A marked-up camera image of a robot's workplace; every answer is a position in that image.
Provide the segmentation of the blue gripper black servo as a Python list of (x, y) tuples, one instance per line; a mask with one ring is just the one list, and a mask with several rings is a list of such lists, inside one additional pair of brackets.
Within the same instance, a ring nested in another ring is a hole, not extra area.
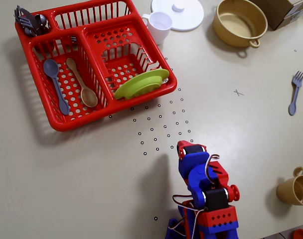
[(206, 163), (209, 158), (206, 146), (193, 144), (186, 140), (177, 143), (178, 170), (183, 179), (187, 179), (190, 171), (199, 164)]

